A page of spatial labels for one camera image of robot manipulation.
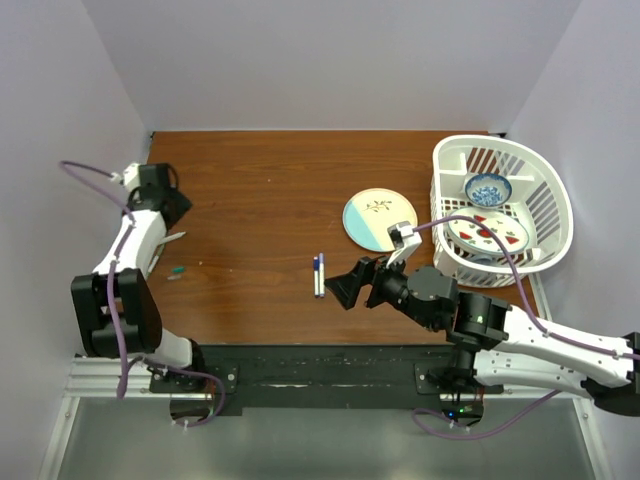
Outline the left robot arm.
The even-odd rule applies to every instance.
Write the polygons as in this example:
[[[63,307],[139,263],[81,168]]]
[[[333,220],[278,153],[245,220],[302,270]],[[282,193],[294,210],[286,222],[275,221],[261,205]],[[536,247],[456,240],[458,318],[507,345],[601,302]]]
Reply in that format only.
[[[173,368],[173,382],[196,392],[207,380],[201,349],[163,327],[147,284],[157,248],[192,203],[167,163],[132,163],[109,177],[127,192],[122,202],[99,191],[121,210],[118,234],[92,272],[75,277],[70,286],[84,350],[90,357],[118,359],[124,367],[130,355],[138,354]]]

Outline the thin green white pen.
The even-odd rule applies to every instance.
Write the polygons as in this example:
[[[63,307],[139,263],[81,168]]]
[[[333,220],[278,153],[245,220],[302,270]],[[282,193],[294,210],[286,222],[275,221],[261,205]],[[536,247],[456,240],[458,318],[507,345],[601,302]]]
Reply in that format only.
[[[164,252],[165,249],[165,245],[161,244],[160,246],[158,246],[154,252],[154,254],[152,255],[152,258],[150,260],[150,263],[147,267],[147,273],[151,274],[153,272],[153,270],[155,269],[157,263],[159,262],[162,253]]]

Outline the white marker black tip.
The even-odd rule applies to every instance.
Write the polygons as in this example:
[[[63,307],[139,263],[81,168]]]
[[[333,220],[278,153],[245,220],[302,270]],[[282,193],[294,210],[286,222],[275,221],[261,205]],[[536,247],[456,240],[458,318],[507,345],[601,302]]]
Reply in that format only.
[[[319,267],[313,267],[313,281],[314,281],[314,297],[320,297],[320,276],[319,276]]]

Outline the white marker with purple ink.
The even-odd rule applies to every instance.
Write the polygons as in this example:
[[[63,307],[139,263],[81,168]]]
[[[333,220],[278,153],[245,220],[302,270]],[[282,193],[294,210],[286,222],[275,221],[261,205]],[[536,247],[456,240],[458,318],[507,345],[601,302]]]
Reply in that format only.
[[[325,256],[324,253],[319,253],[318,260],[318,276],[319,276],[319,297],[324,298],[326,296],[325,290]]]

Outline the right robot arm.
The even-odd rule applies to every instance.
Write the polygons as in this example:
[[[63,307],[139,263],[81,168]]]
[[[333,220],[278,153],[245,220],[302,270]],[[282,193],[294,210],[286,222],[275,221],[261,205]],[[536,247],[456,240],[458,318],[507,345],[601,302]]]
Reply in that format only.
[[[608,413],[639,414],[636,333],[607,337],[529,317],[503,300],[459,289],[432,266],[406,274],[383,257],[363,257],[324,286],[344,309],[370,286],[367,307],[389,304],[424,329],[444,332],[451,359],[425,376],[445,392],[530,386],[590,399]]]

